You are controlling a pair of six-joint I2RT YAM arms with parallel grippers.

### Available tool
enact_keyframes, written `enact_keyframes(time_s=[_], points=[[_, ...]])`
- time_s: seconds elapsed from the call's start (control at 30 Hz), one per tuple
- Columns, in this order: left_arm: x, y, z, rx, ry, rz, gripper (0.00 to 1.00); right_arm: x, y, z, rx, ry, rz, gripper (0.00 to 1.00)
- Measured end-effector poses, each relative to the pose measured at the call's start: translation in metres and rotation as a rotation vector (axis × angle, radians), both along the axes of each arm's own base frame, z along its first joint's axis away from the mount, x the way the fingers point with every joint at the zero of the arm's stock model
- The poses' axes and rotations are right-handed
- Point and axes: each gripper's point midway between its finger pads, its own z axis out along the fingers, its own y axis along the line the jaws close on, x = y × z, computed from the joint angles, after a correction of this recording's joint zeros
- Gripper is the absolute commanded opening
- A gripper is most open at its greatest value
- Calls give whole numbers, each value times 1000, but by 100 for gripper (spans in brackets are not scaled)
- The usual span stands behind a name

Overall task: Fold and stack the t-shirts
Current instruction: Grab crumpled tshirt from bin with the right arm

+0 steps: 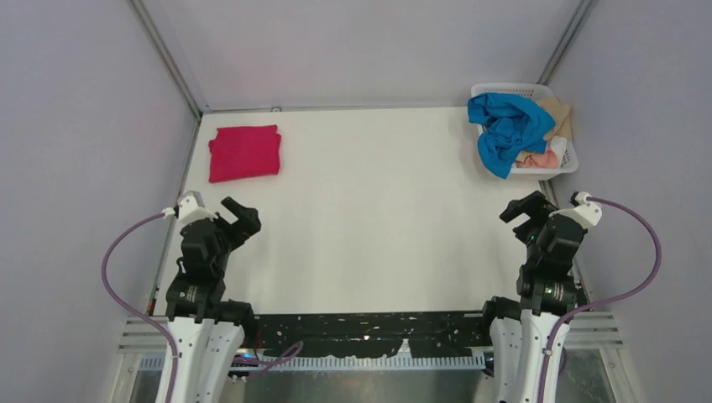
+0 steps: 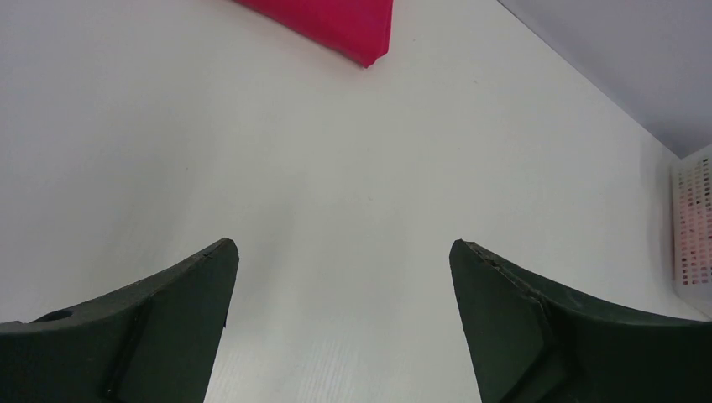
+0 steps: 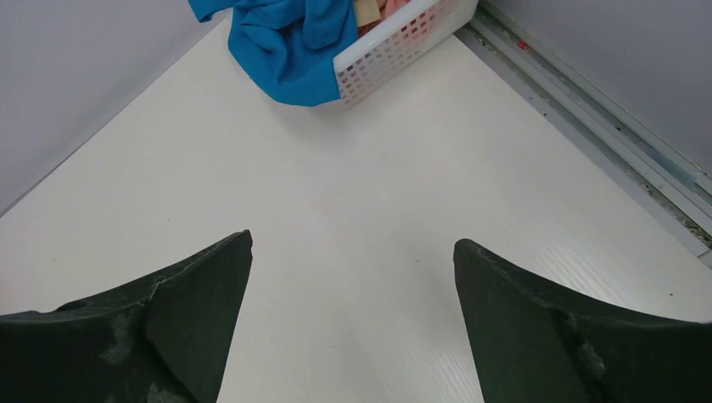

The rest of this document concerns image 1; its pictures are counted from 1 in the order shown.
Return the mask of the blue t-shirt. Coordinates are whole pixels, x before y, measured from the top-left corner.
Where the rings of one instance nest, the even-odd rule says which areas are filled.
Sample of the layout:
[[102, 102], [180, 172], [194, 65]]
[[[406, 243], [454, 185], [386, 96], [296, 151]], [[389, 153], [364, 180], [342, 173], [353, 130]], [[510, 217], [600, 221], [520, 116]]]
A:
[[516, 94], [485, 92], [468, 100], [469, 122], [484, 127], [477, 148], [484, 167], [495, 176], [509, 176], [522, 151], [545, 153], [545, 135], [555, 119], [534, 101]]

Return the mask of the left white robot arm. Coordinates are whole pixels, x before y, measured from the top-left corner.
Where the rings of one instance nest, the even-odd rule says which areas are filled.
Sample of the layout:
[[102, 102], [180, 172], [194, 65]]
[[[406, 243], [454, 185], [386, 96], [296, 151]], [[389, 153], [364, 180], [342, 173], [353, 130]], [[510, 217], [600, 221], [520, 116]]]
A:
[[225, 275], [233, 251], [257, 234], [259, 213], [231, 197], [222, 205], [229, 222], [206, 208], [199, 193], [179, 198], [173, 212], [181, 225], [177, 271], [165, 293], [168, 341], [156, 401], [217, 400], [238, 348], [250, 346], [258, 330], [247, 302], [225, 301]]

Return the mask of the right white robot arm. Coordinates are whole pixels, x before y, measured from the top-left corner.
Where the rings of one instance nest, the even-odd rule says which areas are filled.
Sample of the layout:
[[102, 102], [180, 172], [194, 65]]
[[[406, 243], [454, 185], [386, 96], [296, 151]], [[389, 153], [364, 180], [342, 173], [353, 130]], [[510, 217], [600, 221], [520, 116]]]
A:
[[508, 203], [500, 220], [525, 214], [514, 229], [526, 246], [514, 301], [494, 296], [483, 306], [480, 336], [494, 348], [497, 402], [553, 402], [569, 326], [557, 321], [577, 304], [570, 271], [587, 233], [540, 191]]

